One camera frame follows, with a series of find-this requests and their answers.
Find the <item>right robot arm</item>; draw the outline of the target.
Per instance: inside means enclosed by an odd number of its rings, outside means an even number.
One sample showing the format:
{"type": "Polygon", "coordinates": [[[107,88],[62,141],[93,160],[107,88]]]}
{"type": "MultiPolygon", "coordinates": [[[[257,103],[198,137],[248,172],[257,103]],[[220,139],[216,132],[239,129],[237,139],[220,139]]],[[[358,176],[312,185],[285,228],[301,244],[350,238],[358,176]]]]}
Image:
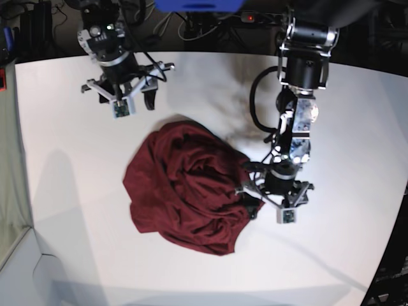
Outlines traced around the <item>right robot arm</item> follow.
{"type": "Polygon", "coordinates": [[[166,72],[174,68],[172,62],[155,61],[135,38],[130,27],[142,24],[147,5],[145,1],[135,4],[138,15],[132,23],[126,18],[131,6],[125,1],[80,2],[82,26],[77,40],[102,71],[98,79],[88,79],[81,92],[97,93],[116,119],[135,114],[139,93],[146,109],[154,110],[159,83],[166,82],[166,72]]]}

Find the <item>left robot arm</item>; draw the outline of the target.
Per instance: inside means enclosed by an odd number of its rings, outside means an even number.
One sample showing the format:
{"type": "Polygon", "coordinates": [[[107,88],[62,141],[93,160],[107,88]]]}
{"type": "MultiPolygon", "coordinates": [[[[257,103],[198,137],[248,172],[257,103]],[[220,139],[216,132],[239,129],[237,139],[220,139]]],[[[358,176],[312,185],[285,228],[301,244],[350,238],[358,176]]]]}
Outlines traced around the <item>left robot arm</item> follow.
{"type": "Polygon", "coordinates": [[[253,195],[276,209],[279,224],[297,220],[297,210],[308,203],[314,185],[296,176],[310,159],[310,129],[317,119],[315,91],[326,88],[332,50],[338,43],[340,28],[348,26],[387,1],[286,1],[280,20],[281,41],[276,66],[263,70],[253,81],[249,110],[254,124],[268,136],[268,163],[243,165],[256,178],[244,183],[238,192],[253,195]],[[255,108],[257,87],[264,77],[275,72],[282,85],[276,99],[279,124],[262,125],[255,108]]]}

